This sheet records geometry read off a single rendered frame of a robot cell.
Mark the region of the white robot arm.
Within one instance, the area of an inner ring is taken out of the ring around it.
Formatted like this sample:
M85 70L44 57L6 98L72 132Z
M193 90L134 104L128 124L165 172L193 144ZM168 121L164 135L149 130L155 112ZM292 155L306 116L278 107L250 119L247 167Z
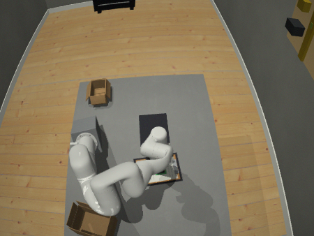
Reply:
M76 141L70 142L73 146L69 151L71 168L80 183L87 204L93 211L103 216L114 216L121 209L114 183L120 181L128 196L139 198L144 193L151 176L164 171L173 155L173 148L167 142L167 131L157 126L151 130L149 137L140 147L141 155L151 160L124 162L97 175L95 162L97 139L90 133L81 133Z

